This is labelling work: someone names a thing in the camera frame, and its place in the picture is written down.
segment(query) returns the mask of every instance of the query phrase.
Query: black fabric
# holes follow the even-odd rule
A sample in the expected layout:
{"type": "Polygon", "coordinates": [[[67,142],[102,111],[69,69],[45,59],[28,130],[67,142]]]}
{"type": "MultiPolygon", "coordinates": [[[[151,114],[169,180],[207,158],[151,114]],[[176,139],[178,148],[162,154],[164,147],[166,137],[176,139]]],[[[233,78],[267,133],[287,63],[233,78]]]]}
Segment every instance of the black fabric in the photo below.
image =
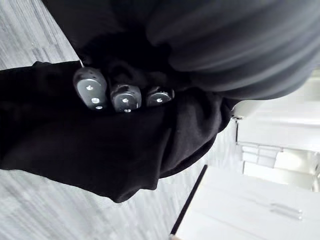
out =
{"type": "MultiPolygon", "coordinates": [[[[320,62],[319,0],[43,1],[85,62],[114,48],[110,35],[139,33],[166,49],[162,57],[174,70],[188,73],[185,87],[229,99],[285,96],[320,62]]],[[[137,53],[138,42],[122,40],[116,49],[137,53]]],[[[144,53],[131,56],[154,61],[144,53]]]]}
{"type": "Polygon", "coordinates": [[[230,120],[232,102],[196,88],[130,114],[91,111],[73,88],[79,67],[66,62],[0,72],[1,169],[122,202],[192,165],[230,120]]]}
{"type": "Polygon", "coordinates": [[[0,72],[0,168],[123,202],[212,146],[239,100],[299,88],[319,61],[318,0],[44,0],[83,60],[106,78],[175,99],[130,114],[87,109],[79,62],[0,72]]]}

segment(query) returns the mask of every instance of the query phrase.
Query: black sleeve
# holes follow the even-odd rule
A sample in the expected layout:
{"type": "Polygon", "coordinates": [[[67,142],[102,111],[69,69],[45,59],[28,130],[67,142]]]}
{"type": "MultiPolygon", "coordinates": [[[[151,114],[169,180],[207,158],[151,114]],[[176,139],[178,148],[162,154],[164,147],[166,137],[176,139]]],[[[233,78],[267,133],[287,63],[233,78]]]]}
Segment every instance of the black sleeve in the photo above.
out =
{"type": "Polygon", "coordinates": [[[196,88],[128,114],[91,111],[73,88],[79,67],[65,62],[0,71],[1,169],[122,202],[200,159],[230,120],[232,104],[196,88]]]}
{"type": "Polygon", "coordinates": [[[320,62],[320,1],[163,1],[146,25],[193,86],[238,100],[285,96],[320,62]]]}

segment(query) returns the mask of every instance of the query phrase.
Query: cabinet door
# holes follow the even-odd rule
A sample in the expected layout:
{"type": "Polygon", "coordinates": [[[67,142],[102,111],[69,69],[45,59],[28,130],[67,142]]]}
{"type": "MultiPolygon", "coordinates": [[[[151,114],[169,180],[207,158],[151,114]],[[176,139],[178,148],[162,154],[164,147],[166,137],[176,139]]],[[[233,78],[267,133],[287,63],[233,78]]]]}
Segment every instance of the cabinet door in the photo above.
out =
{"type": "Polygon", "coordinates": [[[319,240],[320,221],[311,211],[319,213],[314,209],[319,197],[303,189],[209,167],[186,212],[185,217],[192,216],[185,220],[188,226],[182,221],[180,228],[225,237],[210,239],[319,240]],[[272,204],[302,210],[302,219],[274,211],[272,204]]]}

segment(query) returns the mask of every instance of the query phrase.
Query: gray floor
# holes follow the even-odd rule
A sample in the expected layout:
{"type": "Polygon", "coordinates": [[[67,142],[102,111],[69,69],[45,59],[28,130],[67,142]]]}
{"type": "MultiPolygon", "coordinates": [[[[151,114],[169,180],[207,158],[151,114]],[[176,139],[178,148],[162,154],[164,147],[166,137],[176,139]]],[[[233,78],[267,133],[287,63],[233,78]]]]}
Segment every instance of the gray floor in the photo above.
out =
{"type": "MultiPolygon", "coordinates": [[[[0,1],[0,70],[76,60],[39,0],[0,1]]],[[[242,171],[231,121],[187,170],[116,204],[77,187],[19,170],[0,170],[1,240],[166,240],[204,164],[242,171]]]]}

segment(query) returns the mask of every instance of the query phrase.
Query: white cabinet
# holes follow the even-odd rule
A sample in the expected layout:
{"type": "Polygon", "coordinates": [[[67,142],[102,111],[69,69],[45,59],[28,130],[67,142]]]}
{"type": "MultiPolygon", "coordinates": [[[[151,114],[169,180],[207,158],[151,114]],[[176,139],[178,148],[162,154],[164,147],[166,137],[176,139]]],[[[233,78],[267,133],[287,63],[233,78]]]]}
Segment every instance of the white cabinet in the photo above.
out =
{"type": "Polygon", "coordinates": [[[319,240],[319,226],[320,193],[209,167],[176,236],[181,240],[319,240]]]}

